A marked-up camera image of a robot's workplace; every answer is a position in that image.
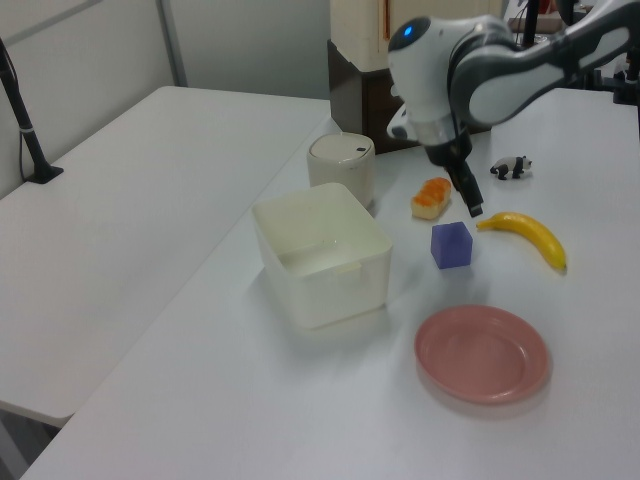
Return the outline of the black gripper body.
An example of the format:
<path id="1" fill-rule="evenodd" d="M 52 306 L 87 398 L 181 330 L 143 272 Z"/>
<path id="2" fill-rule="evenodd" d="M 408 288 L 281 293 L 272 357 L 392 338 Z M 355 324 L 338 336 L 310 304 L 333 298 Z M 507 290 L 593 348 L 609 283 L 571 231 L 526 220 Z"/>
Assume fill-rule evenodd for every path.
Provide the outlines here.
<path id="1" fill-rule="evenodd" d="M 472 152 L 471 135 L 467 130 L 462 130 L 453 140 L 439 145 L 427 145 L 424 149 L 433 165 L 445 169 L 463 169 Z"/>

